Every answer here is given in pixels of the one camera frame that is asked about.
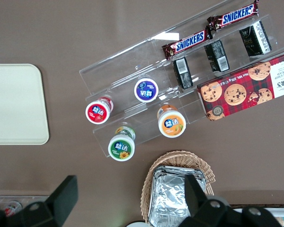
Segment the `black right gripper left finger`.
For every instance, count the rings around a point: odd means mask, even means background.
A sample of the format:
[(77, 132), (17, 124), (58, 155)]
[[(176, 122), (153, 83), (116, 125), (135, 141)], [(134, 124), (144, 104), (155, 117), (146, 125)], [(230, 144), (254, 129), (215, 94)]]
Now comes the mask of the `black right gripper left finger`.
[(45, 201), (29, 204), (11, 217), (0, 210), (0, 227), (61, 227), (77, 201), (77, 176), (69, 175)]

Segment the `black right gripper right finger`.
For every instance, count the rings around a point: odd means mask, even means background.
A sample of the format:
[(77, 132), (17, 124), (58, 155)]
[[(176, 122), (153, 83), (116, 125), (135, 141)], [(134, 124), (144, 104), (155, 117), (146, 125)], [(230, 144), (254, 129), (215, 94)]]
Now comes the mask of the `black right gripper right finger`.
[(279, 227), (265, 208), (246, 206), (241, 212), (216, 197), (207, 197), (193, 175), (185, 176), (185, 200), (190, 216), (181, 227)]

